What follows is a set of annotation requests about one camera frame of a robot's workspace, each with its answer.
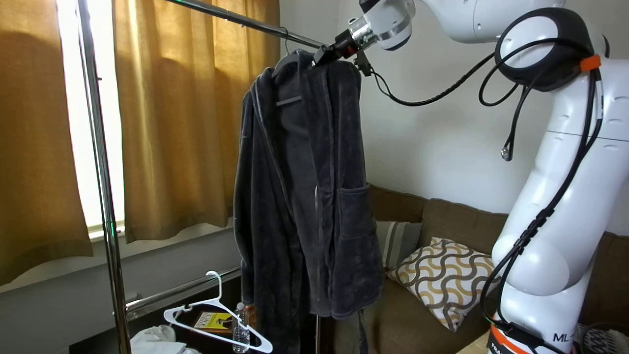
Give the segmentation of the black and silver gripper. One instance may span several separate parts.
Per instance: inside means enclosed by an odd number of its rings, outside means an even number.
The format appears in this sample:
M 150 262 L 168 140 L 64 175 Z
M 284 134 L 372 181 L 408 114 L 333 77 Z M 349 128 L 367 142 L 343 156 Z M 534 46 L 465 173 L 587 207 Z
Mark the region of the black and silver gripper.
M 325 46 L 315 55 L 315 65 L 329 65 L 341 59 L 353 59 L 359 71 L 367 77 L 374 73 L 372 63 L 367 57 L 367 50 L 376 44 L 376 34 L 370 24 L 361 18 L 335 38 L 331 46 Z

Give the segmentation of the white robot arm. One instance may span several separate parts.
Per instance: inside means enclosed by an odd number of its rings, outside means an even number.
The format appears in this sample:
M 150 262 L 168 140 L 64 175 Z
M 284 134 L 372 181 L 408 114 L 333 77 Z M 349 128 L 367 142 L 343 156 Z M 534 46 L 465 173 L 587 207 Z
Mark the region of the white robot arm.
M 567 0 L 359 0 L 363 16 L 323 52 L 404 48 L 416 6 L 463 44 L 492 42 L 512 83 L 555 97 L 538 162 L 494 244 L 504 282 L 488 354 L 571 354 L 596 248 L 629 177 L 629 61 L 596 46 Z

